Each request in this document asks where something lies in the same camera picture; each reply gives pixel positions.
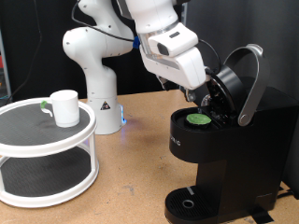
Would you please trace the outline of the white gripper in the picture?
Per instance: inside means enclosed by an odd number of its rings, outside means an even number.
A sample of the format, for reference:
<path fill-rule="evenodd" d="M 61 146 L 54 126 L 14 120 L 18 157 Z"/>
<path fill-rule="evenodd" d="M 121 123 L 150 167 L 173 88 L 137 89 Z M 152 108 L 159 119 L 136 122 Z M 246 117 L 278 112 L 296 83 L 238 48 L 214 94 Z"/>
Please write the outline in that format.
<path fill-rule="evenodd" d="M 140 50 L 140 53 L 146 69 L 157 76 L 165 91 L 170 90 L 169 81 L 172 81 L 186 88 L 187 102 L 196 100 L 195 91 L 192 90 L 206 82 L 206 71 L 198 48 L 191 48 L 176 57 L 152 58 L 147 56 L 143 49 Z"/>

